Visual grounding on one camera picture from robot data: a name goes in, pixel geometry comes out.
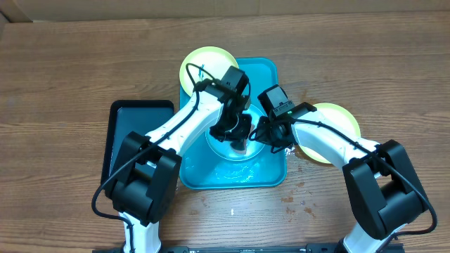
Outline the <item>green sponge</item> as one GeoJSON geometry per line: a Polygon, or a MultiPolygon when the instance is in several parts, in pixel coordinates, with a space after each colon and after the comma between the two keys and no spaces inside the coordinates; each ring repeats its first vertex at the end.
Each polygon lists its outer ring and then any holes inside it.
{"type": "Polygon", "coordinates": [[[240,141],[232,141],[230,146],[232,151],[239,155],[245,155],[247,153],[247,139],[240,141]]]}

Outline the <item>light blue plate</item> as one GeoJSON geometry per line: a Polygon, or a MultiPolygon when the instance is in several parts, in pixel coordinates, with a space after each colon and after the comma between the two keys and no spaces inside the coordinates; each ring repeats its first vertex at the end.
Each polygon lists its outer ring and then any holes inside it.
{"type": "Polygon", "coordinates": [[[263,143],[250,141],[218,141],[209,132],[206,140],[211,149],[221,158],[231,161],[244,161],[258,155],[264,148],[263,143]]]}

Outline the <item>yellow plate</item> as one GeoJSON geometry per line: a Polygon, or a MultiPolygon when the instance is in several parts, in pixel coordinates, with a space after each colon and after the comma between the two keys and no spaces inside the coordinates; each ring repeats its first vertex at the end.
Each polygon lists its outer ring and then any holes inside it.
{"type": "Polygon", "coordinates": [[[217,79],[221,79],[230,66],[238,68],[236,59],[222,48],[216,46],[197,48],[185,57],[179,71],[181,87],[188,96],[193,94],[193,83],[186,71],[187,63],[201,67],[217,79]]]}
{"type": "MultiPolygon", "coordinates": [[[[361,136],[361,130],[359,127],[359,123],[353,116],[351,112],[347,109],[343,108],[340,105],[336,105],[333,103],[316,103],[314,107],[321,112],[325,117],[327,117],[330,121],[340,126],[345,131],[353,133],[355,136],[361,136]]],[[[313,160],[330,164],[330,162],[325,159],[323,156],[319,155],[317,152],[313,151],[310,148],[300,146],[300,149],[313,160]]]]}

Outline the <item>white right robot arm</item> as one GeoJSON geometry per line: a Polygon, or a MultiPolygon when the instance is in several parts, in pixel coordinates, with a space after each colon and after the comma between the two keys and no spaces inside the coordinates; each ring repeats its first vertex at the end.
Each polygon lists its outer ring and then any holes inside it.
{"type": "Polygon", "coordinates": [[[266,116],[252,132],[274,152],[291,145],[313,150],[342,170],[356,225],[336,252],[384,252],[395,238],[433,231],[404,231],[424,212],[435,211],[405,148],[394,140],[379,144],[345,131],[313,105],[263,102],[266,116]]]}

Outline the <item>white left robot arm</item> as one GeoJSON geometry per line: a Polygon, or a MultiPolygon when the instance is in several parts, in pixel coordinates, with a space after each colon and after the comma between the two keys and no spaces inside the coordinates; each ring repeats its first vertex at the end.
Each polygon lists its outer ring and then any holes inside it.
{"type": "Polygon", "coordinates": [[[158,252],[159,221],[172,202],[182,157],[204,132],[235,149],[244,147],[251,116],[243,93],[246,77],[205,79],[197,82],[189,102],[159,128],[141,135],[127,134],[111,175],[98,187],[112,200],[117,219],[124,224],[122,252],[158,252]]]}

